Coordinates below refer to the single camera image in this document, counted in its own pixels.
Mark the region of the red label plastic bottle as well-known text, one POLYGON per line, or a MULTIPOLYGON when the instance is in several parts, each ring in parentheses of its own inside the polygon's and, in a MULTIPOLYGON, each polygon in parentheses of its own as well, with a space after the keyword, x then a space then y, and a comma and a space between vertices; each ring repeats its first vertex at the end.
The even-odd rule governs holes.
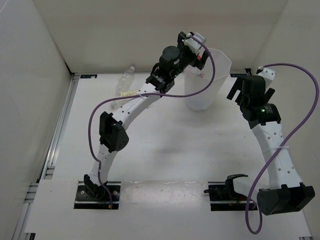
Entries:
POLYGON ((200 69, 198 69, 197 67, 193 67, 191 65, 189 65, 187 67, 187 71, 193 76, 193 77, 196 77, 196 78, 203 78, 204 77, 204 72, 200 69))

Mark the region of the clear ribbed plastic bottle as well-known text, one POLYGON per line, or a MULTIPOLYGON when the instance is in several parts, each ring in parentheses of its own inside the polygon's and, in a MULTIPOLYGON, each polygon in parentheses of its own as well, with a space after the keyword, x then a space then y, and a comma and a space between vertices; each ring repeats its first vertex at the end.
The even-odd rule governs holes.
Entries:
POLYGON ((135 67, 130 66, 128 69, 124 71, 123 75, 118 81, 118 84, 115 87, 115 94, 117 96, 120 96, 121 93, 127 92, 130 89, 134 79, 135 79, 135 67))

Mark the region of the clear bottle yellow label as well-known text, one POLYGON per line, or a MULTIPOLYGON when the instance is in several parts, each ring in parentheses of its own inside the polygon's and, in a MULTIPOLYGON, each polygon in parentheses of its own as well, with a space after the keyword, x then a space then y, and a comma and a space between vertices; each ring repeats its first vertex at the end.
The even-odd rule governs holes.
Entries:
POLYGON ((112 110, 119 109, 120 107, 122 107, 125 103, 127 103, 130 100, 129 97, 132 97, 132 96, 139 96, 140 97, 140 95, 142 93, 148 93, 148 92, 149 92, 148 90, 141 90, 141 89, 126 90, 126 91, 116 89, 114 91, 114 97, 120 98, 120 99, 112 100, 109 104, 110 108, 112 110))

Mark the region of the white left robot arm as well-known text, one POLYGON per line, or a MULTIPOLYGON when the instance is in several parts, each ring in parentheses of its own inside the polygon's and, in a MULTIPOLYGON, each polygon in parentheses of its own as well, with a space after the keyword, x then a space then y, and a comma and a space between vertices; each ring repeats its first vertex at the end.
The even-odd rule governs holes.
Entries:
POLYGON ((188 66, 202 70, 212 55, 205 46, 206 39, 199 33, 180 32, 176 46, 167 46, 153 66, 149 77, 136 95, 126 96, 126 103, 114 112, 103 112, 99 117, 99 150, 92 153, 95 160, 89 174, 84 175, 86 193, 93 200, 110 196, 108 174, 117 153, 129 143, 127 129, 152 103, 169 97, 175 78, 188 66))

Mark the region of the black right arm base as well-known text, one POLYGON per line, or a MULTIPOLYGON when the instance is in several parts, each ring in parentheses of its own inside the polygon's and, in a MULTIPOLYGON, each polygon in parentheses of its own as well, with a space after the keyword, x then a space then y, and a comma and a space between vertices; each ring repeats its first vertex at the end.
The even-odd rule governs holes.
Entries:
POLYGON ((224 181, 208 181, 203 191, 209 196, 212 212, 244 211, 252 180, 247 174, 231 174, 224 181))

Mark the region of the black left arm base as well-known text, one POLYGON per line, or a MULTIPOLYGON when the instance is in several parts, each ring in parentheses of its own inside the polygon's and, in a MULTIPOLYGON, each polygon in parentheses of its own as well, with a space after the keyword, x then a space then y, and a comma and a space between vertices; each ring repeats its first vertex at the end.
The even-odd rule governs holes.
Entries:
POLYGON ((80 210, 118 210, 121 196, 121 182, 109 181, 106 183, 106 187, 109 189, 112 198, 111 208, 110 196, 104 188, 97 196, 92 197, 86 190, 83 181, 78 183, 73 208, 80 210))

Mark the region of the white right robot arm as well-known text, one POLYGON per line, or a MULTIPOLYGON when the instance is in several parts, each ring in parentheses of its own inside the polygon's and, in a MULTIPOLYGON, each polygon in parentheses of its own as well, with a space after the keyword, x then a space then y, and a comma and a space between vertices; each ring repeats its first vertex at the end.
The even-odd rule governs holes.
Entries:
POLYGON ((260 188, 257 203, 266 216, 299 212, 314 197, 315 190, 306 186, 294 168, 284 140, 277 107, 269 103, 275 90, 266 88, 266 80, 258 75, 240 76, 227 99, 235 100, 256 137, 263 158, 272 162, 267 167, 269 187, 260 188))

